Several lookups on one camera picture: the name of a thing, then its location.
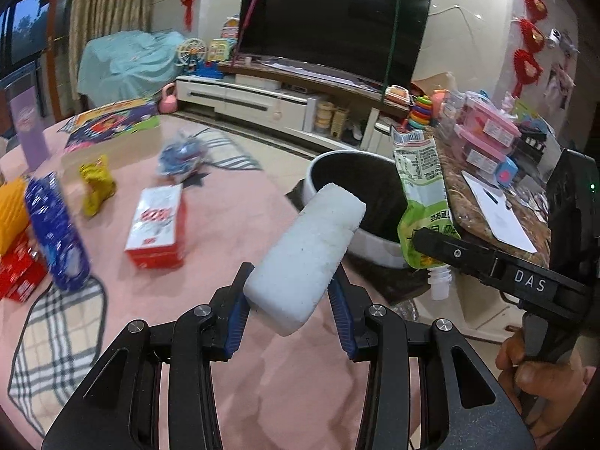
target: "plaid pattern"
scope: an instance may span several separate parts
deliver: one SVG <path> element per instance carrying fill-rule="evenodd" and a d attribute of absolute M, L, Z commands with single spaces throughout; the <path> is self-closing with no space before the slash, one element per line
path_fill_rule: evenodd
<path fill-rule="evenodd" d="M 208 147 L 208 156 L 205 159 L 207 164 L 222 169 L 262 169 L 252 156 L 245 153 L 220 130 L 206 127 L 196 136 Z"/>
<path fill-rule="evenodd" d="M 8 396 L 41 436 L 100 356 L 105 315 L 106 293 L 94 277 L 71 293 L 51 284 L 32 306 Z"/>

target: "fingernail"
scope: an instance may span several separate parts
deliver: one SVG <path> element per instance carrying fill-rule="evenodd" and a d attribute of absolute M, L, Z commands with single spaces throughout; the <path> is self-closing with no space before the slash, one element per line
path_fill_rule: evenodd
<path fill-rule="evenodd" d="M 528 363 L 524 363 L 517 369 L 517 384 L 530 384 L 535 376 L 535 369 Z"/>

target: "pink plastic container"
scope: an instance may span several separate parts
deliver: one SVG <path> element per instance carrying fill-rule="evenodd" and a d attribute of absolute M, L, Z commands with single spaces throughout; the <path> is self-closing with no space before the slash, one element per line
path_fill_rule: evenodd
<path fill-rule="evenodd" d="M 491 144 L 491 139 L 473 133 L 461 125 L 454 127 L 451 138 L 452 152 L 459 161 L 465 161 L 487 174 L 494 174 L 506 155 Z"/>
<path fill-rule="evenodd" d="M 521 132 L 496 109 L 480 101 L 469 100 L 464 116 L 463 128 L 484 139 L 504 155 L 512 151 L 512 143 L 521 136 Z"/>

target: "beige curtain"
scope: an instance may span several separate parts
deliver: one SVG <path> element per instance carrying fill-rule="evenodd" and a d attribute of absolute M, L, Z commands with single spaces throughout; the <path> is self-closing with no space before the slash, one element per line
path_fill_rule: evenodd
<path fill-rule="evenodd" d="M 150 29 L 151 0 L 73 0 L 69 29 L 69 76 L 78 100 L 77 77 L 85 45 L 120 30 Z"/>

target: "green plastic pouch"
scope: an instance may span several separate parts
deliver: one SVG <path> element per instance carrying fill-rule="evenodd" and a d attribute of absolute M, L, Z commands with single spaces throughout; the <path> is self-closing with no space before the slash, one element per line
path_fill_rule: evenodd
<path fill-rule="evenodd" d="M 395 143 L 394 159 L 408 204 L 398 224 L 402 254 L 414 269 L 441 266 L 412 243 L 414 231 L 422 227 L 460 238 L 452 223 L 436 143 L 432 138 Z"/>

